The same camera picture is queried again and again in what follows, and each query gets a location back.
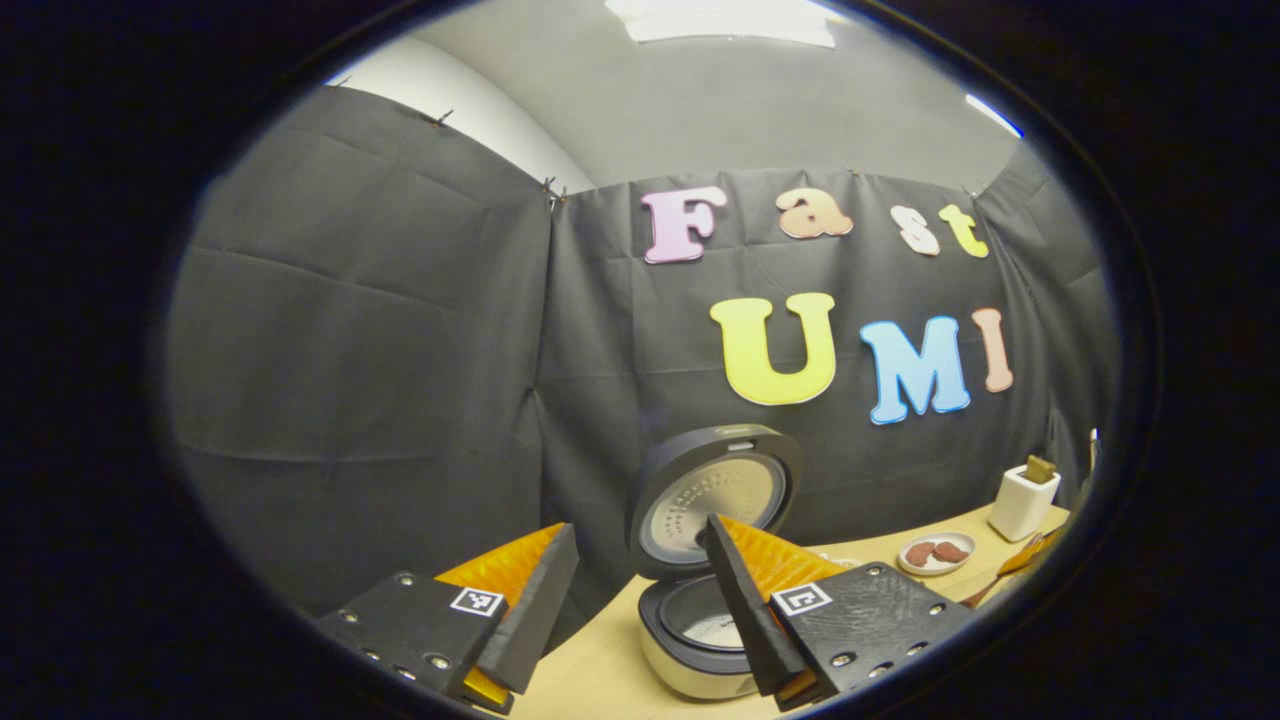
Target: table surface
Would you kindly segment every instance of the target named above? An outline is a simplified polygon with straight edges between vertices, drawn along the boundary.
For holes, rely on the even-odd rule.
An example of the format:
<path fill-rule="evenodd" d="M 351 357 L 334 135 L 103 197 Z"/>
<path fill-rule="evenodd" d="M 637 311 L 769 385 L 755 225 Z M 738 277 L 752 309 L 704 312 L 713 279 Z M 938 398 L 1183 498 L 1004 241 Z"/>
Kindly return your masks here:
<path fill-rule="evenodd" d="M 1028 542 L 1007 542 L 987 524 L 989 514 L 988 505 L 932 525 L 876 538 L 810 546 L 810 550 L 826 552 L 832 560 L 881 561 L 897 566 L 902 544 L 916 537 L 947 530 L 966 533 L 975 542 L 968 562 L 945 575 L 918 578 L 929 589 L 959 602 L 993 580 L 1000 566 Z M 1060 527 L 1068 515 L 1061 507 L 1050 507 L 1041 532 Z M 728 701 L 692 701 L 677 696 L 662 683 L 640 652 L 640 633 L 644 629 L 636 607 L 640 593 L 652 583 L 640 577 L 632 578 L 599 615 L 544 657 L 534 671 L 529 691 L 516 696 L 509 716 L 513 720 L 603 715 L 617 720 L 778 717 L 781 714 L 772 697 L 751 693 Z M 991 601 L 1005 583 L 1007 578 L 987 593 L 983 603 Z"/>

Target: black fabric curtain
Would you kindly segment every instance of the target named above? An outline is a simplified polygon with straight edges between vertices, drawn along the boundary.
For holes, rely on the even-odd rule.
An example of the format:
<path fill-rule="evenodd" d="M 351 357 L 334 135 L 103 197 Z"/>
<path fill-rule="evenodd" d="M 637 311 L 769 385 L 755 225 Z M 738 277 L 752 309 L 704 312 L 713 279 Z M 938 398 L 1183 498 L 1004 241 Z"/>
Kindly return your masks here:
<path fill-rule="evenodd" d="M 648 192 L 717 186 L 728 202 L 691 263 L 650 265 Z M 777 196 L 831 193 L 852 231 L 794 240 Z M 937 213 L 977 222 L 966 254 Z M 900 238 L 916 209 L 941 252 Z M 197 492 L 243 557 L 324 612 L 403 569 L 443 570 L 538 527 L 577 527 L 581 565 L 552 644 L 632 575 L 625 497 L 644 451 L 677 433 L 760 423 L 795 437 L 805 475 L 782 534 L 854 539 L 995 498 L 1030 452 L 1068 505 L 1089 429 L 1115 397 L 1098 232 L 1027 147 L 977 199 L 846 170 L 726 170 L 628 182 L 548 209 L 538 182 L 448 127 L 346 88 L 300 105 L 210 191 L 169 334 L 174 430 Z M 724 374 L 709 309 L 773 304 L 780 372 L 806 361 L 785 307 L 826 292 L 836 377 L 760 406 Z M 970 314 L 995 307 L 1014 384 L 984 388 Z M 972 401 L 876 425 L 859 329 L 959 322 Z"/>

